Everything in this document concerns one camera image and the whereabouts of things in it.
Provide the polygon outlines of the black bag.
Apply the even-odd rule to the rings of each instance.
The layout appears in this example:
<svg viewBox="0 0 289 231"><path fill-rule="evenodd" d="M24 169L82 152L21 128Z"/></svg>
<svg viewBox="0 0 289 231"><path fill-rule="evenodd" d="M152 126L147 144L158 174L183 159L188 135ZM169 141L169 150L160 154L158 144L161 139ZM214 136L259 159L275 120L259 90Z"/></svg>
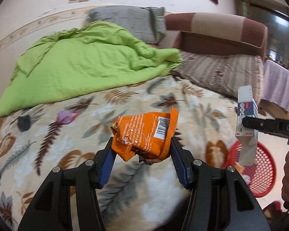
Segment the black bag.
<svg viewBox="0 0 289 231"><path fill-rule="evenodd" d="M20 132L28 131L31 128L31 118L29 115L18 117L18 128Z"/></svg>

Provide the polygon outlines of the purple bag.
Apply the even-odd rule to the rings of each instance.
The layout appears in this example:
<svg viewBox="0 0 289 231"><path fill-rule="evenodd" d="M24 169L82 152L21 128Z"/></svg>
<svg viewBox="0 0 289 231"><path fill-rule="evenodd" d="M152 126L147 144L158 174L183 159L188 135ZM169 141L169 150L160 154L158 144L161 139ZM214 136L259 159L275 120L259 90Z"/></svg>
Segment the purple bag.
<svg viewBox="0 0 289 231"><path fill-rule="evenodd" d="M69 110L61 110L57 113L56 122L62 125L67 125L73 122L78 117L77 112L72 112Z"/></svg>

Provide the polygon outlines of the orange snack wrapper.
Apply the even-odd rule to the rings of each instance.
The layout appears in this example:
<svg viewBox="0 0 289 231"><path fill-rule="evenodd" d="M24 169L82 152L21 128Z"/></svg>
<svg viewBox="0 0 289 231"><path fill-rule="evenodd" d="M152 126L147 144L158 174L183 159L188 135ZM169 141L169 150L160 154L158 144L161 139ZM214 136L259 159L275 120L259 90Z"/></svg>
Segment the orange snack wrapper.
<svg viewBox="0 0 289 231"><path fill-rule="evenodd" d="M111 125L112 149L125 161L135 155L152 163L167 159L176 131L178 110L119 116Z"/></svg>

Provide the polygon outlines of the purple cloth table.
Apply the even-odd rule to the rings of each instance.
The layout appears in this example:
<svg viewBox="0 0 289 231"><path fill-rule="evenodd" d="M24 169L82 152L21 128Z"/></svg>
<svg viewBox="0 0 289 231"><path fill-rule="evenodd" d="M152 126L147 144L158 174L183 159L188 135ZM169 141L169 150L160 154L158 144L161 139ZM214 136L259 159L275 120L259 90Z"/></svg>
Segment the purple cloth table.
<svg viewBox="0 0 289 231"><path fill-rule="evenodd" d="M261 99L289 112L289 70L269 59L264 62L263 70Z"/></svg>

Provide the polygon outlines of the red plastic basket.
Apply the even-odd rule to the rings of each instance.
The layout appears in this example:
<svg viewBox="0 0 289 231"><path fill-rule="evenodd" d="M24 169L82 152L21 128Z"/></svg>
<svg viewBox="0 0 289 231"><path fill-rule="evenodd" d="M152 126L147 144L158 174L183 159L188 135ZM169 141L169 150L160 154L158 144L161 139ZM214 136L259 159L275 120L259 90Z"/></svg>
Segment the red plastic basket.
<svg viewBox="0 0 289 231"><path fill-rule="evenodd" d="M230 148L227 161L222 168L234 166L249 186L254 197L261 198L270 193L276 181L276 165L271 153L258 142L255 162L252 166L239 164L241 143L235 142Z"/></svg>

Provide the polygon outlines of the leaf pattern blanket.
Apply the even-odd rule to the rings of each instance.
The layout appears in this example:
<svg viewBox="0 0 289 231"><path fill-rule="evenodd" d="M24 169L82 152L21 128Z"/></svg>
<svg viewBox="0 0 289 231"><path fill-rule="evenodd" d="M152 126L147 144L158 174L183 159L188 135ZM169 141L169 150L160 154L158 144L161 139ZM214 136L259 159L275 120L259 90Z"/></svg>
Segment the leaf pattern blanket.
<svg viewBox="0 0 289 231"><path fill-rule="evenodd" d="M0 119L0 216L16 230L39 186L55 166L79 166L103 149L118 116L179 112L175 136L196 159L213 154L224 163L234 143L236 100L167 76L57 103L16 111ZM61 110L77 112L67 125ZM18 117L31 128L20 132ZM189 192L178 181L172 160L154 165L116 158L107 185L97 192L107 230L159 230L183 208Z"/></svg>

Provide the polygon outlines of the striped brown pillow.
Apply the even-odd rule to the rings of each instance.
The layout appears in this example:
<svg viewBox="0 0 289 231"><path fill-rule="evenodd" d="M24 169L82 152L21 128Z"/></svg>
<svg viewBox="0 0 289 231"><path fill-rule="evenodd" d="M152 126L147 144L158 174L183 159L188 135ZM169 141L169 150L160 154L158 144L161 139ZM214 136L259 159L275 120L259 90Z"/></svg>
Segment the striped brown pillow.
<svg viewBox="0 0 289 231"><path fill-rule="evenodd" d="M259 104L264 89L263 61L254 55L202 55L181 52L182 64L172 74L193 84L233 98L241 86L251 85Z"/></svg>

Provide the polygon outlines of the brown padded headboard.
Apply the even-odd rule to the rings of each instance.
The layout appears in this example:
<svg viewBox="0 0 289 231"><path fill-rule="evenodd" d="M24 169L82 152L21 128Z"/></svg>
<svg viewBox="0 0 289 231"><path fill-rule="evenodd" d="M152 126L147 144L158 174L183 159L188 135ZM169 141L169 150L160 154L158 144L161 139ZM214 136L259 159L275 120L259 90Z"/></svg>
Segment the brown padded headboard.
<svg viewBox="0 0 289 231"><path fill-rule="evenodd" d="M178 13L165 16L161 49L175 48L210 55L254 55L265 60L268 28L246 17L217 13Z"/></svg>

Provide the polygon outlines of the green quilt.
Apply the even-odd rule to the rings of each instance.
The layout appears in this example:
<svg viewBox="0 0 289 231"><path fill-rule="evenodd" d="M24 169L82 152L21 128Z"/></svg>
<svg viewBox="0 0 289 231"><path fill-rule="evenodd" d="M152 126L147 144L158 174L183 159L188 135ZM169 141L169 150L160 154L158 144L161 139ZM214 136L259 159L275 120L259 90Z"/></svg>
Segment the green quilt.
<svg viewBox="0 0 289 231"><path fill-rule="evenodd" d="M97 21L42 37L18 59L0 99L0 117L166 76L182 62L178 49L158 49L114 23Z"/></svg>

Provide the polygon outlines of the grey pillow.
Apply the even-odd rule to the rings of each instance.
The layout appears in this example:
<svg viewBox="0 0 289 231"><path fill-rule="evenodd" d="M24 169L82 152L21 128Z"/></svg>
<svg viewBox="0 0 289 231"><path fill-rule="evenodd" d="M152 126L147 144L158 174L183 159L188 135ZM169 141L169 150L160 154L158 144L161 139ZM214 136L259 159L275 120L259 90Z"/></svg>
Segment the grey pillow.
<svg viewBox="0 0 289 231"><path fill-rule="evenodd" d="M87 21L114 23L146 44L158 44L165 38L167 31L164 12L164 7L96 7L87 13Z"/></svg>

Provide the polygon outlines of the wooden window frame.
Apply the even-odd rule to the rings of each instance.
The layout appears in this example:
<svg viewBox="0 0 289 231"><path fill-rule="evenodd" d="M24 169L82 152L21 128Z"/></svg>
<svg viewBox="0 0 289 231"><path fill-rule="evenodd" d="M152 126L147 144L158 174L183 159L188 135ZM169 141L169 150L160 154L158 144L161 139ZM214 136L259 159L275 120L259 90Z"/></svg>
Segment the wooden window frame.
<svg viewBox="0 0 289 231"><path fill-rule="evenodd" d="M273 0L235 0L236 11L268 29L265 57L289 69L289 8Z"/></svg>

